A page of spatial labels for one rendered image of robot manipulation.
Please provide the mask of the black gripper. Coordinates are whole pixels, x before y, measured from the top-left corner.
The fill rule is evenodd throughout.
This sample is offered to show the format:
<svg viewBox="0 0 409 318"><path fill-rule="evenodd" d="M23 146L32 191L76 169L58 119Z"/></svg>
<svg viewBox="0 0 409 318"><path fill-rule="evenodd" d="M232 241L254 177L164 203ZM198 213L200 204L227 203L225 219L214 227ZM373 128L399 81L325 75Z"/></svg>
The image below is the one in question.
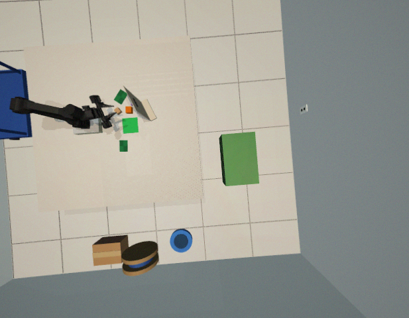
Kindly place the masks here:
<svg viewBox="0 0 409 318"><path fill-rule="evenodd" d="M102 120L101 124L102 124L103 128L108 129L108 128L112 127L111 122L110 122L110 120L111 120L110 118L112 116L114 116L114 114L116 114L116 113L112 113L110 115L105 116L103 114L102 107L114 107L114 106L105 104L104 102L101 102L101 98L100 98L99 95L90 95L89 99L90 99L90 101L92 103L95 103L96 106L97 106L97 108L94 108L95 116L98 117L97 119L101 118L101 120Z"/></svg>

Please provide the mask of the green square marking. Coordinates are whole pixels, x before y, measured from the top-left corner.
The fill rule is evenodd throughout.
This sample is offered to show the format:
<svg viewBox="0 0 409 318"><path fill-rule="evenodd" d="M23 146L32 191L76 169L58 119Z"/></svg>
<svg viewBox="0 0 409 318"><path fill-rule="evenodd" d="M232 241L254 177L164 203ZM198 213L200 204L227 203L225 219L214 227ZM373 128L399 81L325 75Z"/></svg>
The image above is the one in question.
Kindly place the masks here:
<svg viewBox="0 0 409 318"><path fill-rule="evenodd" d="M139 132L137 117L136 118L122 119L122 125L123 125L124 134L126 134L126 133L138 133Z"/></svg>

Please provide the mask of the beige panel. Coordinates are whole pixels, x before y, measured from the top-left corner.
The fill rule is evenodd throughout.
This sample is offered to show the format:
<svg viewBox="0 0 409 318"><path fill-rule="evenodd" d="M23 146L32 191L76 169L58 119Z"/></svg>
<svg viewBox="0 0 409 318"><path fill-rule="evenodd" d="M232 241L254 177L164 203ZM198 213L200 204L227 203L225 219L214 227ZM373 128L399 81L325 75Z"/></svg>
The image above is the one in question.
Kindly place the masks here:
<svg viewBox="0 0 409 318"><path fill-rule="evenodd" d="M127 97L131 105L134 106L137 112L139 112L150 121L157 119L147 99L145 99L144 101L140 101L125 86L123 87L127 93Z"/></svg>

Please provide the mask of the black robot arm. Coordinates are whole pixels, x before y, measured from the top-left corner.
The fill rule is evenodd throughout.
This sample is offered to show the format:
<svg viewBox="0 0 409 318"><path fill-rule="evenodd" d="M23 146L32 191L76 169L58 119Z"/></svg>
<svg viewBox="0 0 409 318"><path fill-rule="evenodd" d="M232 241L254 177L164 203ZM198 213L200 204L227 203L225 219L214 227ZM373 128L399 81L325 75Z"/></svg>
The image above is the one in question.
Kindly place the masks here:
<svg viewBox="0 0 409 318"><path fill-rule="evenodd" d="M26 115L35 113L52 117L66 121L71 124L72 127L79 129L90 129L90 120L98 118L95 116L94 108L95 107L89 107L89 105L84 105L81 109L72 104L59 108L39 104L24 97L11 98L9 106L9 109L12 109L12 111L17 114Z"/></svg>

